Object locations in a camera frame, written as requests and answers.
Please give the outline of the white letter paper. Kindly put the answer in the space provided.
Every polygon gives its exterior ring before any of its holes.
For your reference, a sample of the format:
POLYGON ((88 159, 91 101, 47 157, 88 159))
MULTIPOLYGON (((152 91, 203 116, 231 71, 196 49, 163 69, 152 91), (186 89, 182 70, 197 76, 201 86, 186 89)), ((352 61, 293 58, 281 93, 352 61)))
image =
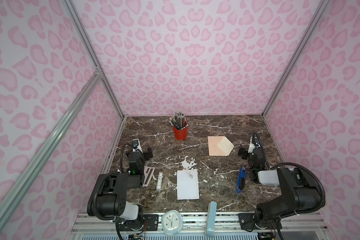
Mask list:
POLYGON ((177 200, 198 200, 199 198, 198 171, 177 171, 177 200))

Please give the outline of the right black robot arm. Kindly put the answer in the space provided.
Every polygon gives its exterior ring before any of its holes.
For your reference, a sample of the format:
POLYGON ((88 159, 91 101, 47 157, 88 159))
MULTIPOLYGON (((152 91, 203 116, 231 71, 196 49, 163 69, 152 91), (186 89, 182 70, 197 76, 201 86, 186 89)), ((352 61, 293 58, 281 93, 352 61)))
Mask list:
POLYGON ((242 193, 246 179, 258 185, 275 185, 281 189, 277 198, 256 206, 253 214, 239 214, 241 229, 275 228, 282 230, 282 220, 294 215, 313 213, 326 203, 326 193, 319 178, 309 169, 296 163, 281 163, 269 167, 262 148, 245 150, 238 155, 248 162, 240 168, 236 191, 242 193))

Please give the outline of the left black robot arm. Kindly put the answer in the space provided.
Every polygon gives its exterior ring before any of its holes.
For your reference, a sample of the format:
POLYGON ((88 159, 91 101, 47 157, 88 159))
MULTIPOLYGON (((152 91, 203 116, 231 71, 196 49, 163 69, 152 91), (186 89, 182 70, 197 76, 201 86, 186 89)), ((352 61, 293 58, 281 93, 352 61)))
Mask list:
POLYGON ((149 223, 142 207, 127 201, 130 189, 138 189, 146 181, 145 161, 153 157, 152 149, 127 154, 129 170, 99 175, 87 205, 87 213, 99 220, 111 221, 122 231, 144 231, 149 223))

